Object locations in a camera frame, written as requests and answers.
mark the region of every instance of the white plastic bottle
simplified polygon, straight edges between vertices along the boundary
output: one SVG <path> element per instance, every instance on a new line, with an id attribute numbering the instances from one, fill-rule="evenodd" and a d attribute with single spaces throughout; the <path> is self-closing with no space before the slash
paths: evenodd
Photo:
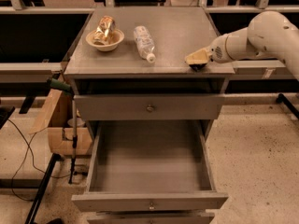
<path id="1" fill-rule="evenodd" d="M 154 63 L 156 61 L 156 56 L 153 53 L 155 44 L 149 30 L 145 26 L 137 26 L 134 29 L 134 40 L 137 44 L 139 55 L 149 63 Z"/>

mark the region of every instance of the cabinet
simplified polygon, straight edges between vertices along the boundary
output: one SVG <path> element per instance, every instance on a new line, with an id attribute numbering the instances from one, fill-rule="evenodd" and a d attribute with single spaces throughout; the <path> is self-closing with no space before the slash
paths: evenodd
<path id="1" fill-rule="evenodd" d="M 111 52 L 85 41 L 104 15 L 125 34 Z M 155 64 L 138 55 L 137 25 L 149 28 Z M 96 213 L 90 223 L 209 223 L 205 210 L 224 204 L 206 139 L 234 70 L 212 63 L 196 73 L 184 62 L 215 37 L 200 7 L 94 11 L 65 71 L 94 141 L 87 188 L 72 198 L 80 211 Z"/>

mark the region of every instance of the black cable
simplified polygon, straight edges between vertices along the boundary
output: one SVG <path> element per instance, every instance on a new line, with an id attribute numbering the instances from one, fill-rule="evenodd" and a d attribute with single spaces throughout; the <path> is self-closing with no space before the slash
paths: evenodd
<path id="1" fill-rule="evenodd" d="M 23 140 L 25 141 L 25 143 L 26 143 L 26 145 L 27 145 L 27 150 L 26 150 L 24 159 L 23 159 L 23 161 L 21 162 L 21 165 L 20 165 L 20 167 L 18 168 L 18 170 L 16 171 L 16 173 L 14 174 L 14 176 L 12 176 L 12 178 L 11 178 L 11 191 L 12 191 L 12 193 L 13 193 L 16 197 L 20 198 L 21 200 L 24 200 L 24 201 L 27 201 L 27 202 L 31 202 L 32 200 L 24 199 L 23 197 L 19 196 L 19 195 L 14 191 L 14 189 L 13 189 L 13 180 L 14 180 L 15 176 L 17 175 L 17 173 L 19 172 L 19 170 L 21 169 L 21 167 L 24 165 L 24 163 L 25 163 L 25 161 L 26 161 L 26 159 L 27 159 L 28 151 L 30 151 L 31 154 L 32 154 L 33 167 L 34 167 L 37 171 L 39 171 L 39 172 L 41 172 L 41 173 L 43 173 L 43 174 L 46 173 L 45 171 L 43 171 L 43 170 L 41 170 L 41 169 L 39 169 L 39 168 L 37 168 L 37 167 L 35 166 L 35 155 L 34 155 L 33 150 L 32 150 L 31 147 L 30 147 L 30 145 L 31 145 L 31 143 L 32 143 L 32 141 L 33 141 L 33 139 L 34 139 L 34 137 L 36 136 L 37 133 L 34 133 L 34 135 L 31 137 L 30 141 L 28 142 L 28 141 L 26 140 L 25 136 L 22 134 L 21 130 L 18 128 L 18 126 L 17 126 L 13 121 L 11 121 L 10 119 L 8 119 L 8 121 L 9 121 L 9 122 L 10 122 L 10 123 L 17 129 L 17 131 L 19 132 L 19 134 L 21 135 L 21 137 L 23 138 Z M 64 175 L 64 176 L 51 176 L 51 177 L 52 177 L 52 178 L 56 178 L 56 179 L 60 179 L 60 178 L 68 177 L 68 176 L 70 176 L 70 175 Z"/>

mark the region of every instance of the cardboard box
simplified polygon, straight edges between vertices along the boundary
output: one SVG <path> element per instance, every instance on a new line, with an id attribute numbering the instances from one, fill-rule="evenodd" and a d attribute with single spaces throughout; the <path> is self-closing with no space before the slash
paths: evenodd
<path id="1" fill-rule="evenodd" d="M 48 97 L 38 114 L 30 133 L 47 129 L 49 147 L 52 153 L 72 155 L 73 128 L 67 121 L 72 118 L 71 97 L 62 91 L 50 90 Z M 91 155 L 93 140 L 86 127 L 77 128 L 77 155 Z"/>

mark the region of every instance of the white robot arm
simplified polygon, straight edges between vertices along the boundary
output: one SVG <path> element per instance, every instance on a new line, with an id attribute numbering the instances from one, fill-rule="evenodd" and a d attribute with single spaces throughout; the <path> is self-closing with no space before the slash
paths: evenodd
<path id="1" fill-rule="evenodd" d="M 242 59 L 279 59 L 299 80 L 299 31 L 275 11 L 257 15 L 247 28 L 217 37 L 210 46 L 186 56 L 194 70 L 206 63 L 228 63 Z"/>

